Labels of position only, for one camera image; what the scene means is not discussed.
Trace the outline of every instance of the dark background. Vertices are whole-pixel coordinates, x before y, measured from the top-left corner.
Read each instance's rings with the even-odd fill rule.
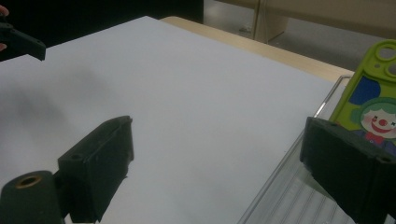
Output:
[[[52,47],[143,16],[202,23],[204,0],[1,0],[15,29]],[[21,53],[8,48],[0,61]]]

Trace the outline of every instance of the screw hole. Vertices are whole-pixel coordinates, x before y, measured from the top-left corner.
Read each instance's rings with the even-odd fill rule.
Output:
[[[29,175],[20,180],[16,186],[17,189],[26,189],[34,186],[41,181],[41,176],[39,175]]]
[[[379,159],[381,160],[381,161],[383,161],[383,162],[392,162],[392,160],[390,159],[390,158],[387,158],[387,157],[379,157]]]

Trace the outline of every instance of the clown face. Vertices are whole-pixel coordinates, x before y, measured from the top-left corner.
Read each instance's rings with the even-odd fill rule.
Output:
[[[396,138],[396,114],[384,110],[369,110],[363,114],[361,125],[363,128],[377,136]]]

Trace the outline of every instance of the floor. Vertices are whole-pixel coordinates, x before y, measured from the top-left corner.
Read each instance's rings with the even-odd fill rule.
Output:
[[[253,15],[253,9],[205,0],[204,24],[233,34],[250,38]],[[366,50],[381,40],[377,36],[289,19],[285,33],[269,44],[354,71]]]

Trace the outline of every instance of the red nose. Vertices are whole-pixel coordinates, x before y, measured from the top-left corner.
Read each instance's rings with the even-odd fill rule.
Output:
[[[378,123],[381,126],[386,126],[388,124],[388,122],[385,119],[381,119]]]

